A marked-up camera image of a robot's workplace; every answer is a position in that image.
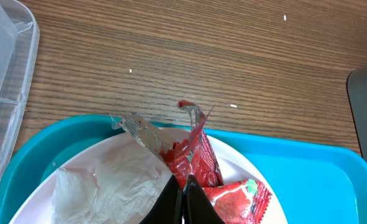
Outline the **red snack wrapper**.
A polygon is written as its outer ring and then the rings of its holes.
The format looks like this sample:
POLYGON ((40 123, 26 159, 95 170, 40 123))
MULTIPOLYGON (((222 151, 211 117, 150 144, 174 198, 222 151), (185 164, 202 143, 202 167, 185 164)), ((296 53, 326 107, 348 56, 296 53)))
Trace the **red snack wrapper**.
POLYGON ((124 129, 137 143, 164 162, 179 183, 183 196, 188 176, 194 175, 224 223, 261 223, 272 193, 261 181, 254 179, 225 184, 216 155, 203 130, 207 114, 187 100, 180 100, 177 106, 191 119, 191 132, 182 141, 136 113, 113 121, 112 128, 124 129))

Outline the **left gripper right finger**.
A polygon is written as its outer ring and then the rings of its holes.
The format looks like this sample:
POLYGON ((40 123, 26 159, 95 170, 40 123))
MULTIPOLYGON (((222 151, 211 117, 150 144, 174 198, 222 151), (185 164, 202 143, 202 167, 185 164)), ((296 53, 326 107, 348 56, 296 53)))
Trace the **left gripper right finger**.
POLYGON ((186 224, 225 224, 194 175, 188 176, 183 202, 183 217, 186 224))

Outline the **white napkin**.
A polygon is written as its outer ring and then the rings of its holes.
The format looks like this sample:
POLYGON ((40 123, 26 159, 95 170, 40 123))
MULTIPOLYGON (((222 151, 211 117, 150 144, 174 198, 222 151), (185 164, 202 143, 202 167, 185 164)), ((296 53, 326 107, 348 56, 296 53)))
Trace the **white napkin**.
POLYGON ((153 153, 127 147, 93 169, 58 169, 53 223, 140 223, 172 176, 153 153))

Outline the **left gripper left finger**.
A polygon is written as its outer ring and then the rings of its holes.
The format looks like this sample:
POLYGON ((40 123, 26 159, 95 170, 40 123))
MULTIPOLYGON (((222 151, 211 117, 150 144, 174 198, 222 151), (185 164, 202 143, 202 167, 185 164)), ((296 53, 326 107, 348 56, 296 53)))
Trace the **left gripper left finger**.
POLYGON ((183 193, 174 175, 140 224, 182 224, 183 193))

